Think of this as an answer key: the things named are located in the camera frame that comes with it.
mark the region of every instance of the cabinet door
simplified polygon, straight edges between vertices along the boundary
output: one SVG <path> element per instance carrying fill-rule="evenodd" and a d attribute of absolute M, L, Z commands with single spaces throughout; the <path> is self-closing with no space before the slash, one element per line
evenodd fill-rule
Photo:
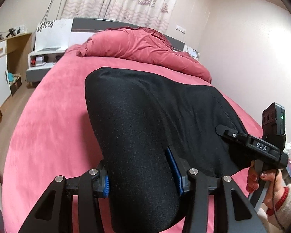
<path fill-rule="evenodd" d="M 6 56 L 0 58 L 0 106 L 11 95 Z"/>

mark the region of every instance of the headboard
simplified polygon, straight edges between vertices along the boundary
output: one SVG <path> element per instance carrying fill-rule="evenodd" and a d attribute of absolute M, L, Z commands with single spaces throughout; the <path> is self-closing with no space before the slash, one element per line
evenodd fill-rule
<path fill-rule="evenodd" d="M 138 28 L 137 25 L 105 20 L 99 18 L 74 18 L 71 28 L 69 46 L 74 44 L 84 43 L 90 36 L 95 32 L 104 31 L 108 28 L 118 28 L 129 26 L 131 28 Z M 185 44 L 177 39 L 164 34 L 164 36 L 169 40 L 172 47 L 176 51 L 183 51 Z"/>

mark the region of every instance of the white wall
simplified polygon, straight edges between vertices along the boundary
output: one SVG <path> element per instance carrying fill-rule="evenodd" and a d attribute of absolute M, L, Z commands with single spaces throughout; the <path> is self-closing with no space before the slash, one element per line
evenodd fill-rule
<path fill-rule="evenodd" d="M 206 27 L 211 3 L 212 0 L 177 0 L 166 35 L 183 41 L 197 50 Z M 176 25 L 186 29 L 185 35 L 175 29 Z"/>
<path fill-rule="evenodd" d="M 291 142 L 291 15 L 265 0 L 213 0 L 199 61 L 222 90 L 259 124 L 277 102 Z"/>
<path fill-rule="evenodd" d="M 55 20 L 61 0 L 54 0 L 48 20 Z M 60 15 L 66 0 L 63 0 Z M 50 0 L 6 0 L 0 7 L 0 32 L 25 24 L 34 32 L 47 11 Z"/>

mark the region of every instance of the metal screw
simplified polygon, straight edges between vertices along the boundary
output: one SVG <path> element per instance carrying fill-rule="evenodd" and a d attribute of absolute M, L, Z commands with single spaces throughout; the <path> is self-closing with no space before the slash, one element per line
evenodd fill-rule
<path fill-rule="evenodd" d="M 98 170 L 97 169 L 90 169 L 89 170 L 89 174 L 90 175 L 96 175 L 98 173 Z"/>
<path fill-rule="evenodd" d="M 194 175 L 198 174 L 198 170 L 195 169 L 195 168 L 191 168 L 191 169 L 189 170 L 189 172 L 190 172 L 190 174 L 194 174 Z"/>
<path fill-rule="evenodd" d="M 59 176 L 57 176 L 57 177 L 55 178 L 55 181 L 56 181 L 56 182 L 62 182 L 63 179 L 64 179 L 64 177 L 61 176 L 61 175 L 59 175 Z"/>
<path fill-rule="evenodd" d="M 225 176 L 223 177 L 223 179 L 224 179 L 226 182 L 231 182 L 231 181 L 232 181 L 232 178 L 231 178 L 230 176 L 228 176 L 228 175 L 225 175 Z"/>

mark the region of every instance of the window curtain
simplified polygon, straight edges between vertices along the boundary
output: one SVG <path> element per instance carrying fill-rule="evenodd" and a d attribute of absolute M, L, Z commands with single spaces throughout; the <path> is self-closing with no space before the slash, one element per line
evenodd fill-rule
<path fill-rule="evenodd" d="M 67 0 L 62 18 L 104 18 L 165 33 L 177 0 Z"/>

